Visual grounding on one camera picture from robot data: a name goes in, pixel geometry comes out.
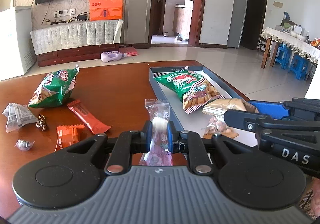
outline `orange gift box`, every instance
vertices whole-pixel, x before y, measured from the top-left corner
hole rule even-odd
[[[122,19],[123,0],[89,0],[90,20]]]

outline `stool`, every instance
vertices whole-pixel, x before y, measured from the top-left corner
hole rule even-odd
[[[281,46],[279,46],[278,48],[276,62],[281,64],[282,69],[286,69],[288,67],[290,56],[291,56],[291,49],[288,48],[286,45],[281,44]]]
[[[308,70],[309,61],[298,54],[294,54],[288,72],[293,71],[296,74],[296,79],[305,78]]]

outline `red snack wrapper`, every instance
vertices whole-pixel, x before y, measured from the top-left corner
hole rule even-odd
[[[103,133],[111,128],[111,126],[105,125],[100,120],[96,119],[86,107],[83,106],[80,100],[70,102],[67,106],[87,125],[93,134]]]
[[[55,151],[78,143],[80,141],[80,134],[83,129],[83,124],[71,126],[58,126],[58,141]]]

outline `tile floor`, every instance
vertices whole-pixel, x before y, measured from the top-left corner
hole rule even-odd
[[[174,41],[175,36],[152,35],[151,44],[188,44],[187,40]]]
[[[59,69],[108,66],[121,63],[196,60],[228,81],[252,100],[281,101],[304,97],[311,80],[298,81],[293,73],[282,70],[279,64],[260,68],[262,53],[246,48],[213,49],[195,47],[153,47],[139,49],[139,55],[120,61],[103,63],[100,60],[58,64],[39,68],[35,64],[25,76],[48,73]]]

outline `lace trim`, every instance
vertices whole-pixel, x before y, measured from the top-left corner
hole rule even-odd
[[[269,33],[262,33],[261,36],[264,39],[268,39],[271,38],[274,41],[279,42],[280,44],[285,44],[287,47],[291,48],[291,50],[294,53],[299,53],[300,56],[305,57],[306,59],[308,59],[310,62],[314,62],[314,64],[318,64],[318,59],[314,58],[312,55],[308,54],[307,52],[301,50],[300,48],[288,43],[287,41],[283,40],[282,38],[279,38],[277,36],[271,35]]]

